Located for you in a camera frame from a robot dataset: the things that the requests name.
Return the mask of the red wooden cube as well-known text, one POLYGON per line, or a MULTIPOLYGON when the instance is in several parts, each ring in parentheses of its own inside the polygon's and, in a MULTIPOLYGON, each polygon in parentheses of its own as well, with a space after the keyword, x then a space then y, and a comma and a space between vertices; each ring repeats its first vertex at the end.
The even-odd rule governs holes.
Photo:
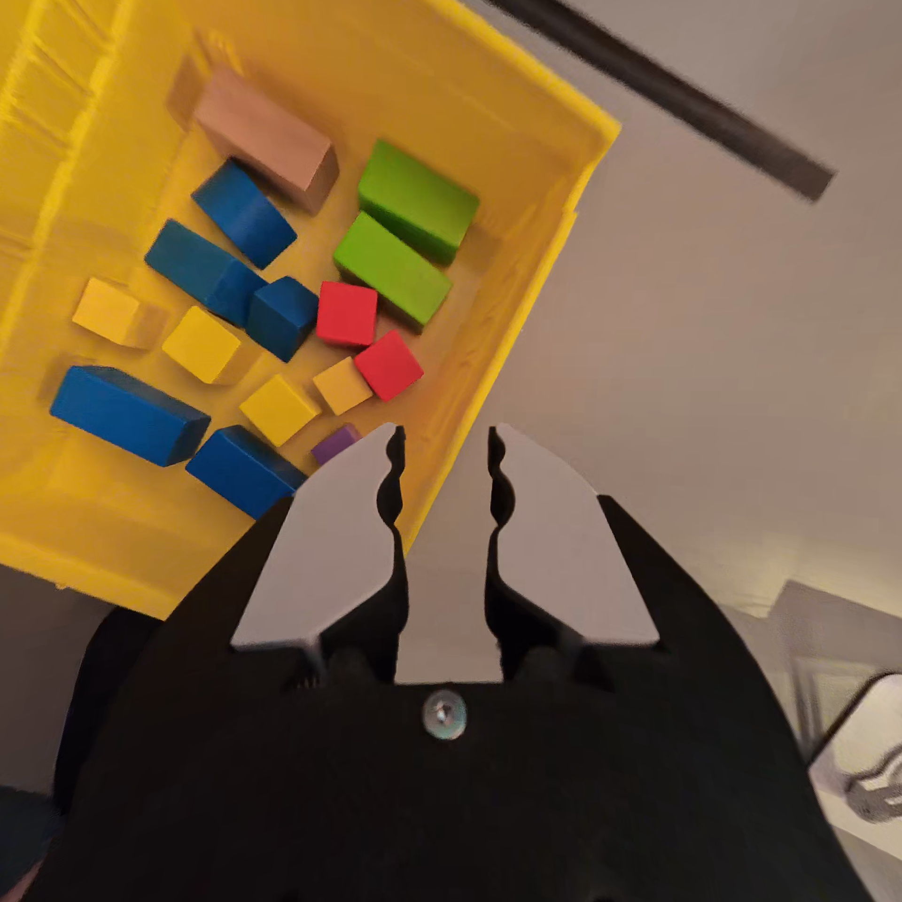
POLYGON ((364 349, 375 340, 379 295, 373 288, 325 280, 319 293, 316 334, 332 346, 364 349))
POLYGON ((353 359, 358 373, 381 401, 395 399, 424 376, 424 370, 398 330, 392 329, 353 359))

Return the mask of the green rectangular wooden block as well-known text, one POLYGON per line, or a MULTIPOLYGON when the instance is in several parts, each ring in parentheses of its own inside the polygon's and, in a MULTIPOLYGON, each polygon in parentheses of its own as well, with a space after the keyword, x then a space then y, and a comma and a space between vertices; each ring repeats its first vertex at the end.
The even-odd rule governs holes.
POLYGON ((359 208, 441 267, 451 265, 480 199, 388 141, 375 142, 358 182, 359 208))
POLYGON ((370 214, 359 212, 333 262, 353 283, 376 291, 388 314, 422 334, 447 299, 452 280, 370 214))

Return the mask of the yellow plastic bin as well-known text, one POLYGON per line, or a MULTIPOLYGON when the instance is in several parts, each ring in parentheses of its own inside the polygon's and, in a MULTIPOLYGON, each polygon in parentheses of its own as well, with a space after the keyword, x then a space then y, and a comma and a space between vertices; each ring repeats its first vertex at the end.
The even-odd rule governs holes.
POLYGON ((261 350, 230 386, 205 385, 161 349, 195 305, 144 262, 169 218, 225 237, 190 193, 222 160, 165 98, 182 58, 228 65, 329 137, 340 174, 299 239, 265 272, 311 289, 333 279, 378 139, 480 199, 422 334, 398 328, 425 375, 350 412, 368 433, 405 428, 398 529, 409 550, 568 239, 577 203, 620 127, 457 2, 2 2, 2 565, 165 618, 250 527, 186 474, 51 416, 73 365, 118 368, 206 412, 282 374, 313 394, 342 357, 313 336, 289 365, 261 350), (91 277, 167 311, 145 351, 71 321, 91 277))

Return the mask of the yellow wooden cube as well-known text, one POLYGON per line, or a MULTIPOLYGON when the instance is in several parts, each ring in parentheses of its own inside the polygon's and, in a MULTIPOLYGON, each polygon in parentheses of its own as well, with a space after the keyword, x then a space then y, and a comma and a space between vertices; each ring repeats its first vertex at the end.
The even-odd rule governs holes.
POLYGON ((202 383, 230 386, 247 375, 261 350, 227 322, 192 306, 164 339, 162 352, 202 383))
POLYGON ((355 364, 355 357, 345 356, 331 367, 317 373, 312 382, 330 411, 341 416, 374 396, 367 380, 355 364))
POLYGON ((166 310, 112 283, 91 277, 71 321, 113 344, 145 351, 161 337, 168 318, 166 310))
POLYGON ((276 374, 238 405, 238 410, 274 447, 282 447, 322 414, 302 389, 276 374))

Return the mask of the blue wooden half cylinder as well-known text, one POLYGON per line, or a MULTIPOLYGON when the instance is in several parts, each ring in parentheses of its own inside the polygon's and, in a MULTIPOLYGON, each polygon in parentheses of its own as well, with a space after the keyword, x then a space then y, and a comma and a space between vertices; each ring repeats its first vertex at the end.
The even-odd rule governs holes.
POLYGON ((191 198, 254 267, 266 269, 297 241, 283 213, 234 159, 227 159, 191 198))

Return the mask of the instruction sheet stand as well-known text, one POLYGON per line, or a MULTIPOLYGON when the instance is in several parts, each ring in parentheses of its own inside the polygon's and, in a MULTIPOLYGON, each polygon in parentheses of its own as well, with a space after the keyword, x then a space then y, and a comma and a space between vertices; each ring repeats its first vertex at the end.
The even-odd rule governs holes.
POLYGON ((796 582, 764 616, 722 610, 770 683, 829 823, 900 863, 900 797, 885 816, 850 801, 900 794, 900 617, 796 582))

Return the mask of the natural wooden rectangular block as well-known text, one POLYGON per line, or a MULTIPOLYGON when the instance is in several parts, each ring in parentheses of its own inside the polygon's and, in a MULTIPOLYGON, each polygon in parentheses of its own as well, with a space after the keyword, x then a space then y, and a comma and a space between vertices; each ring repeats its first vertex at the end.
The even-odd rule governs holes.
POLYGON ((222 155, 256 172, 310 216, 326 204, 340 174, 332 140, 235 70, 221 65, 205 78, 185 56, 165 104, 182 128, 199 125, 222 155))

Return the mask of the purple wooden cube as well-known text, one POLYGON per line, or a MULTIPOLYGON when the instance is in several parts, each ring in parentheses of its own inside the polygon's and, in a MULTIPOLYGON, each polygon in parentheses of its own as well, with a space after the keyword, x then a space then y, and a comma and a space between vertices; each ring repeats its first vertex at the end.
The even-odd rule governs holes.
POLYGON ((362 437, 363 435, 357 427, 345 423, 314 445, 310 453, 317 466, 322 467, 344 450, 355 445, 362 437))

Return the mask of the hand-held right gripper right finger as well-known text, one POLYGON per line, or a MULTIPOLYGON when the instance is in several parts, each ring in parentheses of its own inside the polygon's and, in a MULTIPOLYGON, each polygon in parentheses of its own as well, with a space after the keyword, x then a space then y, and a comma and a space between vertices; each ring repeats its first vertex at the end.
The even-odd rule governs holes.
POLYGON ((540 648, 565 671, 587 648, 654 648, 659 629, 591 483, 506 423, 490 430, 488 468, 484 613, 503 678, 540 648))

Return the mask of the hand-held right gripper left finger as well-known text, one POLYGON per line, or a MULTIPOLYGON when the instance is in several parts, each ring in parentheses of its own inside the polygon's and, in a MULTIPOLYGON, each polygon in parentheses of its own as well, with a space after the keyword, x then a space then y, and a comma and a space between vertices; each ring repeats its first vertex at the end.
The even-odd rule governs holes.
POLYGON ((231 638, 235 650, 301 649, 324 670, 353 648, 392 683, 409 589, 396 521, 403 427, 385 423, 296 492, 231 638))

